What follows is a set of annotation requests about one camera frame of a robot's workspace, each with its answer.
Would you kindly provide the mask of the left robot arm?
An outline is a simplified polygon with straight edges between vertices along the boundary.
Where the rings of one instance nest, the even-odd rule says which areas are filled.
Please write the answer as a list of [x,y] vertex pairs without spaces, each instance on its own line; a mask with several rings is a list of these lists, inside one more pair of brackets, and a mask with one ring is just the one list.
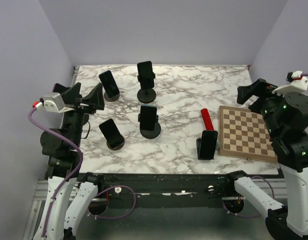
[[[104,194],[101,177],[86,173],[78,193],[71,193],[83,162],[80,150],[82,129],[86,115],[104,110],[103,86],[98,83],[87,96],[80,95],[81,84],[65,87],[55,84],[32,106],[29,121],[43,130],[40,137],[42,154],[48,156],[47,196],[41,220],[33,239],[73,240],[83,215],[93,198]],[[63,114],[61,128],[47,128],[36,122],[34,112]]]

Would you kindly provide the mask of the teal phone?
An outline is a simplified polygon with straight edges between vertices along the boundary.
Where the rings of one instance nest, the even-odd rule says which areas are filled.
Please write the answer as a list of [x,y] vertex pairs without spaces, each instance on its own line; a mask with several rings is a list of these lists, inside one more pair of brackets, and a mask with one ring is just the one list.
[[156,124],[157,107],[150,105],[142,105],[140,108],[139,122],[140,129],[146,131],[154,131]]

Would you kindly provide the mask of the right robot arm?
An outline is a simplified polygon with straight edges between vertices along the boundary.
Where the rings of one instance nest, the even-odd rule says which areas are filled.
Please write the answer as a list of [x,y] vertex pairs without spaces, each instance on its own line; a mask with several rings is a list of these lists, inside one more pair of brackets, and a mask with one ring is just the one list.
[[308,240],[308,96],[292,84],[278,87],[262,78],[237,91],[240,105],[257,97],[249,109],[263,117],[285,178],[288,203],[270,197],[242,170],[226,175],[224,191],[245,197],[274,239]]

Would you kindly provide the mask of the black clamp stand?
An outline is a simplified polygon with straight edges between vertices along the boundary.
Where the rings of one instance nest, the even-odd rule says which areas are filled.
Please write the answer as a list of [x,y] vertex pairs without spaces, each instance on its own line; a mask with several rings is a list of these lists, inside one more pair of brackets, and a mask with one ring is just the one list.
[[154,130],[145,130],[143,127],[144,125],[142,124],[142,120],[141,120],[141,114],[138,114],[138,122],[140,123],[140,133],[141,135],[146,138],[146,139],[154,139],[156,137],[158,137],[161,133],[161,125],[158,122],[159,116],[156,115],[155,117],[155,126],[154,126]]

